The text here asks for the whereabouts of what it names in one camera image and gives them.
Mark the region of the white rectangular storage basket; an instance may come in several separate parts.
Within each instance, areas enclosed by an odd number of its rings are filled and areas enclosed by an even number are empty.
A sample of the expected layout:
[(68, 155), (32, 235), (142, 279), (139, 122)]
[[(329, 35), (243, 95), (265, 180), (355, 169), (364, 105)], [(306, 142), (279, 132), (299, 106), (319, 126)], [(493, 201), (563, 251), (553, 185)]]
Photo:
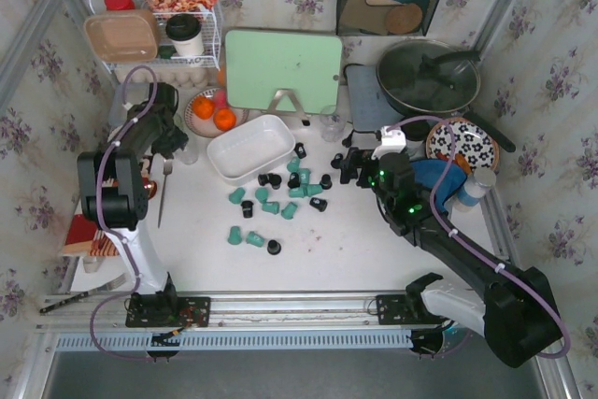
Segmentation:
[(206, 154), (227, 184), (240, 187), (288, 162), (295, 144), (281, 118), (262, 115), (215, 137)]

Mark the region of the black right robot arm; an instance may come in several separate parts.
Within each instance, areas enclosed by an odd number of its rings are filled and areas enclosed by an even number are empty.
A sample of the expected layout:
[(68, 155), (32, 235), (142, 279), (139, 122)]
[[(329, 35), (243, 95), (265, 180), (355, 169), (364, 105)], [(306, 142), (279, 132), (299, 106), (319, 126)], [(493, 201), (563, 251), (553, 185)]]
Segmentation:
[(376, 158), (352, 148), (337, 154), (331, 166), (340, 181), (371, 190), (378, 210), (398, 236), (433, 255), (468, 286), (460, 291), (431, 273), (406, 288), (407, 303), (419, 320), (443, 317), (481, 335), (494, 355), (510, 367), (570, 337), (558, 313), (547, 277), (537, 268), (521, 270), (504, 263), (463, 234), (450, 220), (445, 203), (461, 187), (465, 173), (442, 160), (410, 161), (404, 153)]

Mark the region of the clear drinking glass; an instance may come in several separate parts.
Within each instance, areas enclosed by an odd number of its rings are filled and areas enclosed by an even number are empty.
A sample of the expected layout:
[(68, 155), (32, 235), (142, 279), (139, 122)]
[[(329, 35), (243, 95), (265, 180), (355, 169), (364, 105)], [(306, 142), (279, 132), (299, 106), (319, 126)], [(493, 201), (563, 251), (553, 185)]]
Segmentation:
[(321, 137), (326, 142), (336, 142), (342, 138), (346, 126), (345, 117), (336, 105), (326, 106), (320, 112)]

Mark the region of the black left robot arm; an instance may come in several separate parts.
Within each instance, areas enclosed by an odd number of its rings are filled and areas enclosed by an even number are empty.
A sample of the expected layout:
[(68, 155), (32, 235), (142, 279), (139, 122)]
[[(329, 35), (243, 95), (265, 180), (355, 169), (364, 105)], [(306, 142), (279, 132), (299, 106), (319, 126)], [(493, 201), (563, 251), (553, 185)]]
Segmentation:
[(77, 160), (83, 215), (114, 244), (126, 267), (125, 277), (133, 282), (129, 327), (171, 324), (181, 304), (145, 224), (149, 194), (139, 165), (147, 150), (168, 157), (178, 148), (175, 141), (162, 142), (179, 131), (174, 124), (178, 90), (159, 82), (149, 85), (148, 94), (147, 101), (128, 111), (125, 124), (104, 150), (83, 152)]

